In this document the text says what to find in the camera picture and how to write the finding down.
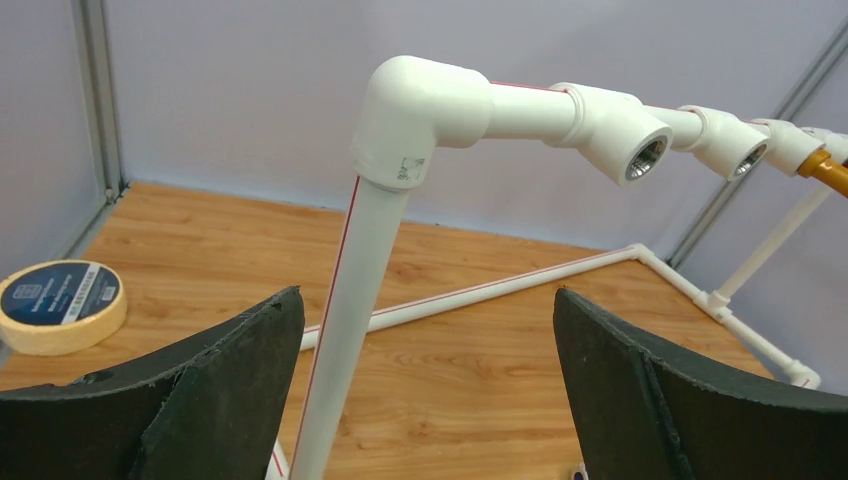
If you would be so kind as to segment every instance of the pvc pipe elbow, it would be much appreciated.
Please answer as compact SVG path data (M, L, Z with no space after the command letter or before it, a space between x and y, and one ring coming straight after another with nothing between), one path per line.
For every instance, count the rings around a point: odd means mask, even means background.
M801 130L812 135L813 138L823 141L824 148L827 149L835 162L842 165L848 162L848 138L844 135L833 133L824 128L804 127Z
M351 153L363 178L390 190L424 181L437 146L483 138L492 115L479 72L411 56L384 62L368 83Z
M769 128L771 134L765 160L790 177L798 173L798 167L807 160L807 157L824 147L823 141L783 120L758 118L751 123Z

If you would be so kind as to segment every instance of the red stripe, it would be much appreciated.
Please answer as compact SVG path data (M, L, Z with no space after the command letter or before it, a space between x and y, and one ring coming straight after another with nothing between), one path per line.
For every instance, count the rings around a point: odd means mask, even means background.
M283 473L283 467L281 467L281 466L280 466L280 461L277 459L277 452L274 452L274 453L271 455L271 458L273 458L273 459L274 459L274 463L276 463L276 464L277 464L277 471L278 471L278 472L280 472L280 476L281 476L281 477L285 477L285 476L286 476L286 474L285 474L285 473Z
M405 303L403 305L397 305L397 306L394 306L394 307L389 307L389 308L386 308L384 310L378 310L378 311L374 312L373 315L374 316L385 315L387 313L396 312L398 310L403 310L404 308L417 307L419 305L424 305L425 303L430 303L430 302L435 302L437 300L443 300L445 298L455 297L457 295L462 295L464 293L476 292L477 290L482 290L484 288L494 287L494 286L501 285L501 284L504 284L504 283L507 283L507 282L511 282L513 280L520 280L522 278L527 278L527 277L530 277L532 275L538 275L540 273L550 272L551 270L556 270L558 268L567 267L569 265L574 265L576 263L581 263L581 262L586 262L588 260L594 260L594 259L597 259L597 258L607 257L607 256L610 256L610 255L613 255L613 254L616 254L616 253L625 252L627 250L630 250L630 248L628 247L628 248L622 248L622 249L619 249L619 250L612 250L612 251L609 251L609 252L606 252L606 253L593 255L591 257L581 258L580 260L573 260L571 262L561 263L559 265L554 265L552 267L543 268L541 270L534 270L532 272L524 273L524 274L521 274L521 275L516 275L514 277L509 277L509 278L504 278L502 280L497 280L497 281L494 281L494 282L484 283L484 284L481 284L481 285L477 285L476 287L470 287L470 288L466 288L466 289L463 289L463 290L457 290L457 291L451 292L451 293L445 293L445 294L442 294L442 295L437 295L435 297L430 297L430 298L423 299L423 300L420 300L420 301L417 301L417 302L414 302L414 303ZM305 329L304 333L314 332L315 330L318 330L320 328L321 328L320 325L313 325L313 326Z
M489 82L492 85L503 85L505 87L518 87L518 88L529 88L531 90L544 90L546 92L557 92L557 93L568 93L568 89L565 90L551 90L547 87L537 87L535 85L521 85L520 83L505 83L505 82Z
M330 302L333 300L333 291L336 288L336 278L339 276L339 263L344 252L345 240L347 240L347 231L350 227L350 217L353 216L353 205L356 203L356 192L359 191L359 179L356 177L356 183L353 185L353 193L350 196L350 206L347 209L347 218L345 219L344 230L342 230L342 240L339 245L339 254L336 257L336 266L333 270L333 280L330 283L330 292L327 294L327 303L324 305L324 317L321 319L321 333L318 334L318 344L315 346L315 356L312 357L312 372L309 374L309 383L306 384L306 398L303 400L303 413L301 414L300 426L297 428L297 437L294 444L294 453L292 454L292 463L289 468L289 477L294 477L294 466L297 463L297 447L300 443L300 435L303 432L303 417L306 415L306 406L309 404L309 392L312 390L312 379L315 377L315 365L318 364L318 355L321 353L321 341L324 339L324 324L327 322L327 315L330 312Z

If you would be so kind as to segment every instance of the masking tape roll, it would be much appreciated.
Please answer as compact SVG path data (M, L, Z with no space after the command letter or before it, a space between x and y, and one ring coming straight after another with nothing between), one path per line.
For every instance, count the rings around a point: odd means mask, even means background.
M100 263L46 262L0 282L0 339L20 353L88 348L115 333L126 316L124 285Z

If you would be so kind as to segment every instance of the tape label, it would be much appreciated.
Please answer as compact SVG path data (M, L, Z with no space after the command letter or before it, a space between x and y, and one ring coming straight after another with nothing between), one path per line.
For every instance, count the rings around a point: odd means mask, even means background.
M20 323L64 325L108 307L119 288L115 274L100 265L58 263L12 282L0 298L0 309Z

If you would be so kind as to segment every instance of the white pvc pipe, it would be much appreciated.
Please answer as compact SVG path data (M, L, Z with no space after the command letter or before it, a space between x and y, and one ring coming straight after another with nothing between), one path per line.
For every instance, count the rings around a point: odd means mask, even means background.
M692 112L651 107L649 105L645 105L643 108L654 118L667 124L674 130L674 139L670 145L672 149L692 145L701 136L701 130L703 129L701 117Z
M492 83L491 95L494 110L483 138L559 138L574 124L574 100L567 93Z
M265 471L265 480L286 480L289 475L289 464L286 462L286 454L280 446L280 440L274 442L274 451L268 462L268 470Z
M612 265L624 260L632 260L636 258L636 252L636 247L629 246L620 250L613 250L580 260L543 268L534 272L516 275L514 277L457 290L455 292L445 293L443 295L437 295L435 297L425 298L423 300L378 310L374 312L371 317L371 321L368 324L368 331L373 332L395 325L400 325L402 323L411 322L430 315L436 315L474 303L490 300L492 298L507 295L526 288L553 282L561 278L570 277L596 268ZM307 328L304 331L303 341L300 344L301 351L315 347L320 330L320 326L314 326Z
M695 300L698 298L698 296L702 293L701 289L693 285L692 282L686 280L683 275L680 275L673 268L669 267L665 262L660 260L659 257L654 255L654 252L652 252L651 249L644 245L640 245L640 247L640 262L651 267L651 269L657 272L659 276L663 277L668 283L672 284L690 299Z
M739 288L756 272L768 258L785 242L792 233L807 219L830 195L832 190L826 185L818 185L806 197L801 199L786 214L783 220L769 233L768 237L736 269L736 272L716 290L722 298L730 300Z
M804 388L815 389L821 383L819 375L810 367L793 359L774 344L766 340L762 335L739 320L727 307L714 307L710 305L709 296L700 290L692 282L680 275L674 269L666 265L647 247L639 249L639 261L651 267L657 274L674 285L683 294L689 297L695 305L704 313L724 325L737 338L749 344L754 350L762 353L766 358L774 362L784 373L789 376L793 385Z
M409 190L390 192L357 178L312 362L292 479L323 477L408 198Z

